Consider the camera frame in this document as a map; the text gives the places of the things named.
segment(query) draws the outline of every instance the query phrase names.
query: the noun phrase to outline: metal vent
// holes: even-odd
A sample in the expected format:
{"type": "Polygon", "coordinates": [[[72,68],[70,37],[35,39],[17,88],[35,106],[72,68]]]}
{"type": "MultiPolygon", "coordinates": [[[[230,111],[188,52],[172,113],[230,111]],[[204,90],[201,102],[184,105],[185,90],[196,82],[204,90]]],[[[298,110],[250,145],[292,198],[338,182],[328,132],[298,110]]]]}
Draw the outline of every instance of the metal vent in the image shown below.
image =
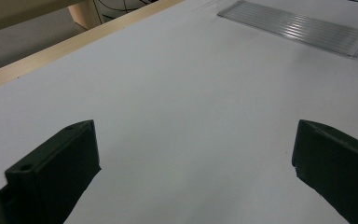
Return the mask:
{"type": "Polygon", "coordinates": [[[358,29],[239,1],[219,16],[348,57],[358,56],[358,29]]]}

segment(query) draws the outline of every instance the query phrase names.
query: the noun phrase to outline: cable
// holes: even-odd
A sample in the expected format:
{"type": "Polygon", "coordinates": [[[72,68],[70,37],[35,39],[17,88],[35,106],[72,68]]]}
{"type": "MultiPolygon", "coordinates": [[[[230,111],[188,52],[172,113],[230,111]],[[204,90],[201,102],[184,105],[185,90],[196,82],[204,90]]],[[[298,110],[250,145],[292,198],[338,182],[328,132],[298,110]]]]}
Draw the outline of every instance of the cable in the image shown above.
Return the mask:
{"type": "Polygon", "coordinates": [[[126,12],[129,13],[129,11],[127,10],[126,0],[123,0],[123,3],[124,3],[124,8],[126,8],[126,12]]]}
{"type": "Polygon", "coordinates": [[[139,8],[127,8],[127,10],[126,9],[118,9],[118,8],[113,8],[113,7],[109,7],[109,6],[107,6],[103,1],[101,1],[101,0],[98,0],[104,7],[107,7],[107,8],[109,8],[109,9],[112,9],[112,10],[114,10],[114,11],[125,11],[125,12],[128,12],[128,11],[134,11],[134,10],[137,10],[137,9],[139,9],[139,8]]]}
{"type": "Polygon", "coordinates": [[[106,18],[112,19],[112,20],[115,19],[114,17],[110,17],[110,16],[107,16],[107,15],[105,15],[105,14],[103,14],[103,16],[105,16],[106,18]]]}
{"type": "Polygon", "coordinates": [[[142,2],[145,5],[149,5],[149,3],[146,3],[144,0],[139,0],[140,2],[142,2]]]}

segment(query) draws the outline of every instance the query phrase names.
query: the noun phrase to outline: floor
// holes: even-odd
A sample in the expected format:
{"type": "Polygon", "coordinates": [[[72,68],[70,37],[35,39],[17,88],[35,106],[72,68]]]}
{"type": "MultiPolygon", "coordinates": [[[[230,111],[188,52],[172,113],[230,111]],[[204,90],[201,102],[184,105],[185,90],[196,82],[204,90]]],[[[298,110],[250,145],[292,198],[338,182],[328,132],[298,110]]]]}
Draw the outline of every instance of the floor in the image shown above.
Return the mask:
{"type": "MultiPolygon", "coordinates": [[[[147,0],[99,1],[105,21],[111,21],[150,3],[147,0]]],[[[72,20],[67,8],[0,30],[0,67],[85,31],[86,29],[72,20]]]]}

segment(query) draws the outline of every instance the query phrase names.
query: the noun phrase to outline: table edge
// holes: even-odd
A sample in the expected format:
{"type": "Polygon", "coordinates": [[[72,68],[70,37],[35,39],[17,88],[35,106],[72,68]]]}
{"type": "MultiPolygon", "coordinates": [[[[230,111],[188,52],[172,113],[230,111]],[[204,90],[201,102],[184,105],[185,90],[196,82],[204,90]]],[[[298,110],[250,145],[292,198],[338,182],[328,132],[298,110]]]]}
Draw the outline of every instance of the table edge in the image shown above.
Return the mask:
{"type": "Polygon", "coordinates": [[[184,0],[159,0],[80,35],[0,68],[0,86],[184,0]]]}

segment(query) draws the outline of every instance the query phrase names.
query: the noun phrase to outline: white table surface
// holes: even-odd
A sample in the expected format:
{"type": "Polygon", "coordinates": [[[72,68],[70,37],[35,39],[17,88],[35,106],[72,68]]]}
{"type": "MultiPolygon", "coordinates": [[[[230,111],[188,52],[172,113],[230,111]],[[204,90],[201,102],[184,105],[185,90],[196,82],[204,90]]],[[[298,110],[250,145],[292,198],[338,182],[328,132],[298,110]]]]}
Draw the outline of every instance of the white table surface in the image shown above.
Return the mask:
{"type": "Polygon", "coordinates": [[[344,224],[296,178],[299,119],[358,138],[358,60],[186,0],[0,86],[4,171],[94,119],[102,170],[65,223],[344,224]]]}

